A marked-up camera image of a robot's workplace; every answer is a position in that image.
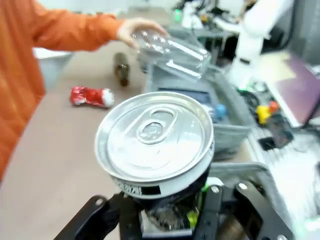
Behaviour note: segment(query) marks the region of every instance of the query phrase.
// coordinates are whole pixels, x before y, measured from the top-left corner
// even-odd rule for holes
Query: table
[[[116,52],[127,53],[128,87],[114,78]],[[110,88],[117,105],[140,94],[145,80],[134,52],[120,42],[75,54],[56,88],[39,104],[12,156],[0,189],[0,239],[52,240],[90,197],[110,198],[118,192],[94,155],[95,133],[108,110],[72,107],[69,94],[73,86]],[[229,161],[250,159],[243,145]],[[117,239],[118,229],[106,237]]]

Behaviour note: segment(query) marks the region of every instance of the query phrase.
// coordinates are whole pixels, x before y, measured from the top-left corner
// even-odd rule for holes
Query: crushed red can
[[[94,89],[85,86],[74,86],[71,90],[70,101],[73,105],[89,104],[102,108],[114,105],[114,94],[108,88]]]

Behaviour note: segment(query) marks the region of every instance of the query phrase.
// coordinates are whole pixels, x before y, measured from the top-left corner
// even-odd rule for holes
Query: pull tab
[[[169,114],[171,121],[155,118],[155,114]],[[143,114],[147,115],[148,120],[144,121],[136,130],[136,138],[143,144],[157,144],[163,141],[169,134],[177,121],[178,113],[168,107],[155,107]]]

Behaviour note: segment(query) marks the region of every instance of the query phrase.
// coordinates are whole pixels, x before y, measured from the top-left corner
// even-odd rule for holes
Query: screw
[[[247,185],[245,185],[244,183],[239,183],[239,188],[241,188],[242,190],[248,189]]]
[[[214,192],[215,194],[217,194],[219,192],[219,188],[217,186],[212,186],[211,187],[212,192]]]
[[[97,201],[95,201],[95,204],[97,206],[101,205],[104,202],[104,200],[102,198],[99,198]]]
[[[279,235],[276,239],[277,239],[277,240],[288,240],[288,238],[286,238],[286,237],[283,236],[283,235]]]

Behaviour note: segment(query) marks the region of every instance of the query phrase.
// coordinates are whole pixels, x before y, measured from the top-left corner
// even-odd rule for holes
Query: orange jacket
[[[0,180],[45,94],[33,47],[93,51],[116,39],[122,21],[47,10],[35,0],[0,0]]]

